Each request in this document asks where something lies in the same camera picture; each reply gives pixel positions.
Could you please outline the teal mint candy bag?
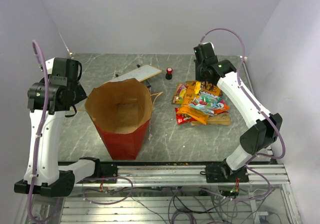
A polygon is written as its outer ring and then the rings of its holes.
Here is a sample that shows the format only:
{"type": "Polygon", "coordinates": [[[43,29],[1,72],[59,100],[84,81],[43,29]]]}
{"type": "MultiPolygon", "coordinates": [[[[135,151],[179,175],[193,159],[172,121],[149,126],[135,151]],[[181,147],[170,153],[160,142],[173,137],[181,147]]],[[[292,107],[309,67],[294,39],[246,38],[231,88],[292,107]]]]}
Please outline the teal mint candy bag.
{"type": "Polygon", "coordinates": [[[206,115],[214,116],[214,109],[219,101],[221,101],[219,96],[208,94],[206,92],[199,92],[199,94],[193,98],[191,103],[189,103],[189,106],[206,115]]]}

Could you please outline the orange Foxs fruits candy bag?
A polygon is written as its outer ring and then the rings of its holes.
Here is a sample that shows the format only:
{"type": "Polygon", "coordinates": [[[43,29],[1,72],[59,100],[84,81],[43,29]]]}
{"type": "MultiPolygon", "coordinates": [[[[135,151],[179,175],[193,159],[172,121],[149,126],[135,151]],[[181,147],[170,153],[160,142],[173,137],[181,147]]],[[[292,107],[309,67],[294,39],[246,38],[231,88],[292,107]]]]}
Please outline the orange Foxs fruits candy bag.
{"type": "Polygon", "coordinates": [[[188,86],[185,84],[178,84],[172,99],[173,104],[182,104],[188,86]]]}

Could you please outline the yellow orange snack packet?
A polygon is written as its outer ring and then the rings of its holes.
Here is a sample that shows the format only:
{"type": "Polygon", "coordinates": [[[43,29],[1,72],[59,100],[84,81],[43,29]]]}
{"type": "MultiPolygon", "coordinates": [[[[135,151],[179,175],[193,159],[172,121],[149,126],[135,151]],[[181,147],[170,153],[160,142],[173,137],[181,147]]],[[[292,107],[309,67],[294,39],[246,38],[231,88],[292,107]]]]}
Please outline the yellow orange snack packet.
{"type": "Polygon", "coordinates": [[[208,116],[189,106],[189,103],[191,103],[191,101],[195,97],[194,87],[192,86],[192,84],[194,82],[195,81],[187,81],[186,82],[185,85],[187,85],[188,88],[186,90],[186,94],[184,96],[183,103],[180,104],[178,114],[187,114],[187,115],[191,116],[192,118],[194,118],[197,122],[206,125],[208,122],[207,121],[208,116]]]}

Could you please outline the brown kettle chips bag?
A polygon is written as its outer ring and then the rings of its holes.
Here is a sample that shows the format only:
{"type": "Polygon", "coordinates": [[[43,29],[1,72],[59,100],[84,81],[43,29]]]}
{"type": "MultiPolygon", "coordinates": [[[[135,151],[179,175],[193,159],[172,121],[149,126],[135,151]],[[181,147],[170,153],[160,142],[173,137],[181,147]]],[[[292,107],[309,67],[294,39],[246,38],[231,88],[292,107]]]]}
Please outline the brown kettle chips bag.
{"type": "MultiPolygon", "coordinates": [[[[202,86],[201,86],[200,92],[206,92],[208,94],[219,96],[221,100],[223,100],[222,91],[217,86],[214,86],[212,84],[207,84],[206,82],[201,82],[201,83],[202,83],[201,84],[202,86]]],[[[210,115],[207,115],[207,116],[208,116],[207,122],[209,124],[229,125],[231,122],[228,111],[225,111],[221,114],[214,115],[214,116],[210,116],[210,115]]]]}

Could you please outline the red paper bag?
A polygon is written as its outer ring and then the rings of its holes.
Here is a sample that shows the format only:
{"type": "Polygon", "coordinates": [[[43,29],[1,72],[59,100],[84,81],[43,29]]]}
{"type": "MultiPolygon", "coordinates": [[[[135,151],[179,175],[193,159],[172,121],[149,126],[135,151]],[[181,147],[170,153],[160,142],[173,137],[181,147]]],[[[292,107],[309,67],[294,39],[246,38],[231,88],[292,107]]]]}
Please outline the red paper bag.
{"type": "Polygon", "coordinates": [[[135,78],[92,89],[84,109],[113,160],[137,158],[160,95],[135,78]]]}

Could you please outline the red snack packet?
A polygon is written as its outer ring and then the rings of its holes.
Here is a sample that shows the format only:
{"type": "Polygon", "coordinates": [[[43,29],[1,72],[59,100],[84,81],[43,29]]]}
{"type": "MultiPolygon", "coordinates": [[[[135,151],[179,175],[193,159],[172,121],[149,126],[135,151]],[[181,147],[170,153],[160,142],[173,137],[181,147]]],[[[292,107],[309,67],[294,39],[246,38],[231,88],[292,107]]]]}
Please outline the red snack packet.
{"type": "Polygon", "coordinates": [[[178,110],[179,110],[179,108],[175,108],[176,120],[177,120],[178,125],[196,121],[194,118],[192,118],[191,116],[189,116],[187,114],[178,114],[177,113],[178,110]]]}

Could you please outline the yellow M&Ms bag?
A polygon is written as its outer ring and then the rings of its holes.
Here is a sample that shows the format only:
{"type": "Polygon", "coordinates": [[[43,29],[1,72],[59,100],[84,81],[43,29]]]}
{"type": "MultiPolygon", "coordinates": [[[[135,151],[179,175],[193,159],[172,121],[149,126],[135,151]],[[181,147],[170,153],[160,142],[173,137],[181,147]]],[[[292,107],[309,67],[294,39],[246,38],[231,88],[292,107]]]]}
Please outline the yellow M&Ms bag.
{"type": "Polygon", "coordinates": [[[200,92],[201,87],[202,87],[201,85],[202,85],[201,82],[196,81],[195,86],[194,86],[194,93],[195,93],[196,95],[200,92]]]}

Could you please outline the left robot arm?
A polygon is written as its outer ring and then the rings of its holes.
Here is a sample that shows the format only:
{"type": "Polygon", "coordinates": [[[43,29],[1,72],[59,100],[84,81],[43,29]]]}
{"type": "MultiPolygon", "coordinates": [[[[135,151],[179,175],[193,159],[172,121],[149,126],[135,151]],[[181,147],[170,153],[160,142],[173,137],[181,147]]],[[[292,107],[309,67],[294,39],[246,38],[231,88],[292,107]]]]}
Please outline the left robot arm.
{"type": "Polygon", "coordinates": [[[44,78],[28,89],[31,145],[26,173],[14,184],[16,193],[65,197],[75,183],[101,179],[101,164],[97,158],[82,157],[70,165],[58,164],[62,124],[69,117],[66,112],[87,98],[80,84],[81,76],[80,62],[52,58],[46,61],[44,78]]]}

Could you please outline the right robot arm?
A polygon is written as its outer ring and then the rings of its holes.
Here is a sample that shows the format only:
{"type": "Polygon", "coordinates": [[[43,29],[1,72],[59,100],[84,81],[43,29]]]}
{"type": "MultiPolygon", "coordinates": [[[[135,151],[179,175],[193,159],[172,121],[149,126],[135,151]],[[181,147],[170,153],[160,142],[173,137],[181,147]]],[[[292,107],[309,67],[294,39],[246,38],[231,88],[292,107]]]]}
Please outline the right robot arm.
{"type": "Polygon", "coordinates": [[[255,98],[229,60],[218,60],[212,43],[199,44],[193,51],[196,80],[220,88],[238,109],[248,128],[240,137],[239,146],[224,160],[225,166],[220,170],[221,178],[230,182],[253,156],[277,140],[283,119],[278,113],[271,114],[255,98]]]}

